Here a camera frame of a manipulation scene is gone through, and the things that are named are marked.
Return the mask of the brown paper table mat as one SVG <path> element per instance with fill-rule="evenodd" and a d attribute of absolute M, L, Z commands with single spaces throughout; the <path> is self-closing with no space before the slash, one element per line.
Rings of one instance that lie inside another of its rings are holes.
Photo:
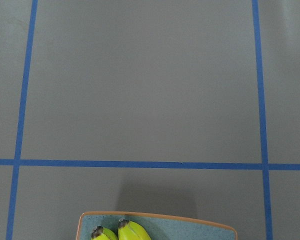
<path fill-rule="evenodd" d="M 0 240 L 87 211 L 300 240 L 300 0 L 0 0 Z"/>

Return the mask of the grey square plate orange rim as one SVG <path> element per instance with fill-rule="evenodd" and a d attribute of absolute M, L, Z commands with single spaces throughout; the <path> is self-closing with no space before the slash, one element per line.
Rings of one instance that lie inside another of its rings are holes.
<path fill-rule="evenodd" d="M 237 231 L 227 225 L 180 216 L 124 212 L 88 211 L 80 216 L 76 239 L 89 240 L 97 226 L 118 232 L 119 219 L 140 224 L 152 240 L 237 240 Z"/>

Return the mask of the yellow banana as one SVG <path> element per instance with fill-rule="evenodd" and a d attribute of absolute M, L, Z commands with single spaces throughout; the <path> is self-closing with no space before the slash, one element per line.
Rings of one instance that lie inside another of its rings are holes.
<path fill-rule="evenodd" d="M 91 240 L 118 240 L 117 235 L 110 229 L 97 226 L 92 230 L 90 235 Z"/>
<path fill-rule="evenodd" d="M 124 218 L 118 220 L 117 232 L 119 240 L 151 240 L 148 232 L 140 224 Z"/>

